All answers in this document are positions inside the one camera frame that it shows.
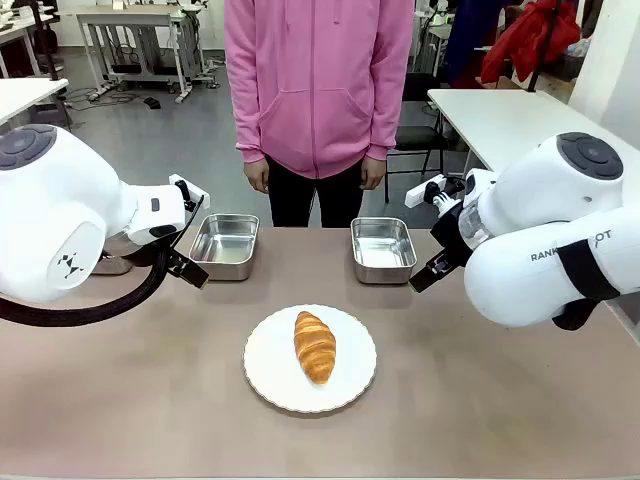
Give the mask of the white long table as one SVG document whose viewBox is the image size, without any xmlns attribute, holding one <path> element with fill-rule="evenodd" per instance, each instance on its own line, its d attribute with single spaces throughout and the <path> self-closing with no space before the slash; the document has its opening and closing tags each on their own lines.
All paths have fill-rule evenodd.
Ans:
<svg viewBox="0 0 640 480">
<path fill-rule="evenodd" d="M 469 147 L 465 168 L 501 170 L 558 133 L 611 136 L 546 93 L 515 89 L 431 89 L 430 99 Z"/>
</svg>

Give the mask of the red jacket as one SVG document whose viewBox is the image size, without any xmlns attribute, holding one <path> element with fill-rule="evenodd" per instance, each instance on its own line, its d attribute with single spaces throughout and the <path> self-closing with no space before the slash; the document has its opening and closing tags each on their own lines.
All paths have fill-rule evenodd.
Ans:
<svg viewBox="0 0 640 480">
<path fill-rule="evenodd" d="M 484 57 L 480 74 L 482 83 L 496 82 L 502 75 L 506 60 L 511 61 L 520 81 L 532 74 L 554 3 L 555 0 L 536 0 L 525 6 L 523 13 L 504 31 Z M 569 45 L 578 42 L 580 36 L 575 1 L 561 0 L 545 64 L 556 60 Z"/>
</svg>

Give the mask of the white side table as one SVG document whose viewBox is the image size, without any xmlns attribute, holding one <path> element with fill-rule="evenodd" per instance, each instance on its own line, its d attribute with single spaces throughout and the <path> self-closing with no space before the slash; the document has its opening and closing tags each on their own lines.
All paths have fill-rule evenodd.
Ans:
<svg viewBox="0 0 640 480">
<path fill-rule="evenodd" d="M 0 126 L 68 85 L 69 81 L 66 78 L 0 79 Z"/>
</svg>

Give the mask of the golden croissant bread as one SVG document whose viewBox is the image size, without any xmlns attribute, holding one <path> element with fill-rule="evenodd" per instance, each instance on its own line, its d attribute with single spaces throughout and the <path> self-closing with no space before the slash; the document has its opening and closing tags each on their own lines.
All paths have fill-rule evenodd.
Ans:
<svg viewBox="0 0 640 480">
<path fill-rule="evenodd" d="M 297 359 L 315 385 L 326 384 L 336 363 L 336 339 L 329 327 L 310 312 L 298 314 L 294 326 Z"/>
</svg>

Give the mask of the dark blue cloth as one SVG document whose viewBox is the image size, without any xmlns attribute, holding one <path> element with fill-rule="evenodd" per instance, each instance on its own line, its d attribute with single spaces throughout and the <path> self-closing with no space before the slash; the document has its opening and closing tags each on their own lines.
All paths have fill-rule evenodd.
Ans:
<svg viewBox="0 0 640 480">
<path fill-rule="evenodd" d="M 482 54 L 477 47 L 495 42 L 500 11 L 507 0 L 458 0 L 443 66 L 454 89 L 476 88 Z"/>
</svg>

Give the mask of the white scalloped plate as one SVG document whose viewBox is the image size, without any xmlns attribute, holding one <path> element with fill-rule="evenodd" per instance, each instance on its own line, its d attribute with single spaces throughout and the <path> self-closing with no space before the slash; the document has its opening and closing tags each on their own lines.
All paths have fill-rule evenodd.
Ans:
<svg viewBox="0 0 640 480">
<path fill-rule="evenodd" d="M 298 361 L 294 324 L 299 313 L 318 317 L 337 340 L 335 367 L 325 384 L 313 383 Z M 320 414 L 355 401 L 369 387 L 377 351 L 368 329 L 337 308 L 302 304 L 285 307 L 262 320 L 248 336 L 243 352 L 245 376 L 256 393 L 295 413 Z"/>
</svg>

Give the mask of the grey desk with frame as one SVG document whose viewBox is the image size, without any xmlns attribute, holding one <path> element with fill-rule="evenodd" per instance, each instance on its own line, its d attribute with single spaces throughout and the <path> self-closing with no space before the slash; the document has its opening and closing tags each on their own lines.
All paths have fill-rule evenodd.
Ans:
<svg viewBox="0 0 640 480">
<path fill-rule="evenodd" d="M 204 72 L 196 11 L 179 4 L 80 7 L 75 18 L 95 82 L 97 100 L 123 82 L 164 83 L 182 103 Z"/>
</svg>

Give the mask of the black chair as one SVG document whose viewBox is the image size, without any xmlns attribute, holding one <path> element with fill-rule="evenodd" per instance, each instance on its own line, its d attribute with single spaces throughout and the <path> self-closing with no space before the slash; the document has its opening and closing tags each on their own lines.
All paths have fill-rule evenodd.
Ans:
<svg viewBox="0 0 640 480">
<path fill-rule="evenodd" d="M 408 72 L 405 76 L 402 102 L 421 102 L 426 104 L 429 100 L 428 91 L 431 88 L 438 88 L 439 86 L 440 83 L 437 81 L 437 78 L 431 74 Z M 443 136 L 442 124 L 442 116 L 437 114 L 433 126 L 404 125 L 398 127 L 396 132 L 396 145 L 388 157 L 423 155 L 424 161 L 419 170 L 392 171 L 387 169 L 383 181 L 386 204 L 390 202 L 389 179 L 392 175 L 419 173 L 421 176 L 424 176 L 427 172 L 444 173 L 444 152 L 447 147 L 447 141 Z"/>
</svg>

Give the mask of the person's left hand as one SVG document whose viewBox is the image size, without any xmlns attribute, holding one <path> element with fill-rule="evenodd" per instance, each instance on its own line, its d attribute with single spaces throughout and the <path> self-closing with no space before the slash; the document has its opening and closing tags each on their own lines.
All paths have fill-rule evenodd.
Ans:
<svg viewBox="0 0 640 480">
<path fill-rule="evenodd" d="M 375 190 L 384 179 L 386 172 L 386 161 L 365 156 L 361 165 L 360 188 L 362 190 Z"/>
</svg>

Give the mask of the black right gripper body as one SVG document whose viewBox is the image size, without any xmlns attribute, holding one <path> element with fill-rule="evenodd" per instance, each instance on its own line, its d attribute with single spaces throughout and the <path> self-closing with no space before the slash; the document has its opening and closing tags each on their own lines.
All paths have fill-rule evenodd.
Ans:
<svg viewBox="0 0 640 480">
<path fill-rule="evenodd" d="M 439 216 L 431 229 L 431 235 L 441 245 L 441 252 L 435 256 L 436 263 L 447 266 L 465 266 L 473 250 L 466 244 L 459 228 L 459 217 L 463 210 L 457 203 Z"/>
</svg>

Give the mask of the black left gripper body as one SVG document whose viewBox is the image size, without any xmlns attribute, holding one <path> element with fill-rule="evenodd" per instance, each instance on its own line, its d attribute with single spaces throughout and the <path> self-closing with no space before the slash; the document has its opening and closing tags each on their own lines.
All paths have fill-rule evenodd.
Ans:
<svg viewBox="0 0 640 480">
<path fill-rule="evenodd" d="M 168 264 L 167 271 L 171 275 L 184 275 L 189 269 L 189 258 L 185 257 L 174 247 L 168 248 Z"/>
</svg>

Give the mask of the person's pink hoodie torso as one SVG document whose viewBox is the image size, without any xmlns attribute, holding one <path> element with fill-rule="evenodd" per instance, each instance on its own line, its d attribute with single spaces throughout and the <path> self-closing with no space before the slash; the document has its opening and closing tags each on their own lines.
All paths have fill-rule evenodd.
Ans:
<svg viewBox="0 0 640 480">
<path fill-rule="evenodd" d="M 414 0 L 225 0 L 224 46 L 246 164 L 310 179 L 395 145 Z"/>
</svg>

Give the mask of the person's right hand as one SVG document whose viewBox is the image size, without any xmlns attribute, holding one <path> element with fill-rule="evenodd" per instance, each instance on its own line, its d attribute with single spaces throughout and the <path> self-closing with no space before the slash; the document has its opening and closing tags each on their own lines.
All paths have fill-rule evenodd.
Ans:
<svg viewBox="0 0 640 480">
<path fill-rule="evenodd" d="M 261 157 L 254 162 L 245 163 L 244 174 L 255 191 L 263 194 L 269 192 L 269 163 L 265 157 Z"/>
</svg>

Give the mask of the rectangular steel container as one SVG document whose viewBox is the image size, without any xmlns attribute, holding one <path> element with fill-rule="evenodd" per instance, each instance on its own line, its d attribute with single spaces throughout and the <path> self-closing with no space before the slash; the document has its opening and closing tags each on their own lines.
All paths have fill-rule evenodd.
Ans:
<svg viewBox="0 0 640 480">
<path fill-rule="evenodd" d="M 259 226 L 253 215 L 209 215 L 200 225 L 189 258 L 208 273 L 210 281 L 244 281 L 253 269 Z"/>
<path fill-rule="evenodd" d="M 351 222 L 355 275 L 372 285 L 402 285 L 412 276 L 416 252 L 406 224 L 392 217 L 358 217 Z"/>
</svg>

